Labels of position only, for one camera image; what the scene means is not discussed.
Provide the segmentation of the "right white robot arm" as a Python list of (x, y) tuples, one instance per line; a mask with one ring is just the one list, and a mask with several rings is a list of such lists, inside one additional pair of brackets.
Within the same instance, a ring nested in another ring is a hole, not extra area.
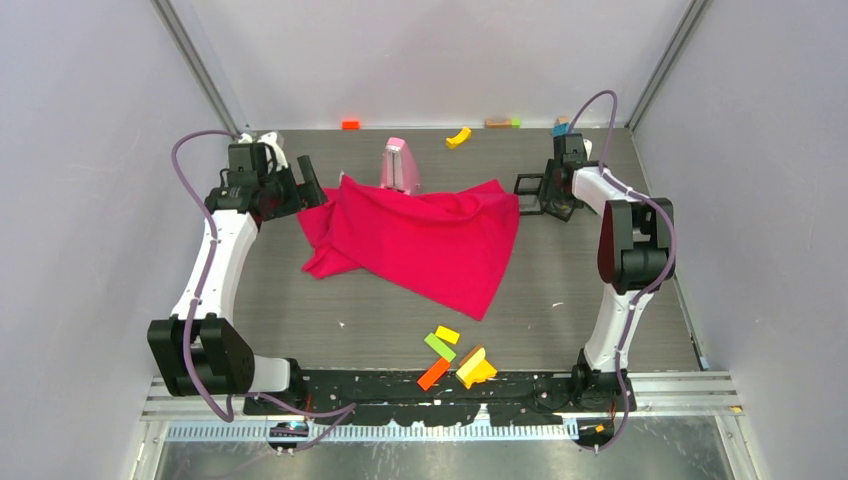
[(575, 133), (554, 137), (540, 201), (545, 213), (563, 221), (581, 206), (601, 218), (596, 260), (603, 298), (594, 330), (572, 369), (569, 400), (589, 411), (626, 404), (636, 327), (675, 268), (673, 205), (638, 192), (591, 160), (589, 141)]

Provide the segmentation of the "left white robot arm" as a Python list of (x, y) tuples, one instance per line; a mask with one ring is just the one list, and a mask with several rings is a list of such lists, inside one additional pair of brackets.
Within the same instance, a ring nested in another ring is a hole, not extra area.
[(171, 314), (154, 320), (147, 341), (169, 393), (196, 396), (268, 393), (280, 412), (298, 412), (307, 398), (300, 367), (289, 358), (254, 353), (234, 326), (243, 267), (263, 224), (327, 200), (308, 156), (296, 177), (275, 133), (244, 134), (228, 147), (219, 184), (197, 202), (204, 235), (184, 293)]

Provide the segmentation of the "red cloth garment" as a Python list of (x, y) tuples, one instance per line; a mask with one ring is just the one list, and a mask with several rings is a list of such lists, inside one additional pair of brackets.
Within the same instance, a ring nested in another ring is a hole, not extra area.
[(342, 178), (328, 201), (297, 218), (316, 279), (364, 269), (482, 320), (506, 273), (519, 200), (499, 181), (460, 192), (406, 195)]

